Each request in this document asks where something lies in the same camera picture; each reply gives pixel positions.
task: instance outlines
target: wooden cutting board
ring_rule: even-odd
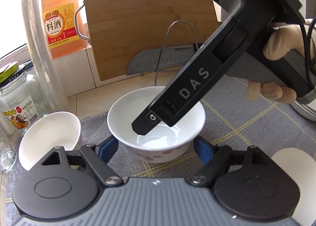
[[[161,48],[175,20],[186,20],[203,43],[218,27],[212,0],[84,0],[91,45],[101,81],[125,75],[138,53]],[[168,46],[193,44],[191,29],[176,24]]]

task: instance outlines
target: knife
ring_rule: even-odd
[[[156,71],[161,48],[145,50],[138,53],[129,63],[126,75],[136,75]],[[181,66],[196,53],[195,44],[166,47],[162,55],[160,69]]]

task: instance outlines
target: hand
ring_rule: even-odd
[[[311,41],[311,57],[315,57],[315,46]],[[263,54],[269,60],[275,61],[287,54],[291,49],[297,50],[304,56],[304,43],[299,25],[289,25],[274,30],[263,48]],[[259,98],[260,93],[267,99],[280,103],[290,104],[296,100],[296,92],[288,87],[280,87],[275,83],[256,83],[248,81],[246,90],[247,100],[253,102]]]

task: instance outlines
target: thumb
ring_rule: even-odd
[[[304,43],[299,25],[289,25],[274,30],[263,48],[263,54],[275,61],[285,56],[291,49],[304,56]]]

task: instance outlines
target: metal handle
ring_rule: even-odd
[[[77,35],[78,35],[80,38],[82,38],[82,39],[84,39],[84,40],[88,40],[89,44],[91,44],[90,38],[89,38],[89,37],[86,37],[86,36],[83,36],[83,35],[80,33],[79,27],[78,27],[77,14],[78,14],[78,12],[79,12],[83,7],[84,7],[84,0],[83,0],[83,5],[82,5],[80,8],[78,8],[78,10],[75,12],[75,29],[76,29]]]
[[[195,37],[195,33],[194,33],[194,30],[193,30],[193,27],[190,25],[190,23],[187,22],[187,21],[183,21],[183,20],[178,20],[178,21],[173,22],[173,23],[169,26],[169,28],[168,28],[168,30],[167,30],[166,37],[165,37],[165,42],[163,43],[163,46],[162,46],[162,49],[161,49],[161,52],[160,52],[160,55],[159,55],[158,64],[157,64],[157,68],[156,68],[155,79],[154,79],[154,84],[155,84],[155,86],[157,86],[158,73],[159,73],[159,71],[162,72],[162,70],[159,70],[159,68],[160,68],[160,64],[161,64],[161,61],[162,61],[162,55],[163,55],[163,52],[164,52],[164,50],[165,50],[165,46],[166,46],[167,39],[168,39],[168,36],[169,36],[169,32],[170,32],[171,28],[172,28],[175,24],[180,23],[180,22],[186,23],[186,24],[189,25],[189,27],[191,28],[192,33],[193,33],[193,37],[194,37],[195,48],[196,48],[196,50],[198,50],[197,39],[196,39],[196,37]],[[176,71],[177,71],[177,70],[164,70],[163,72],[176,72]]]

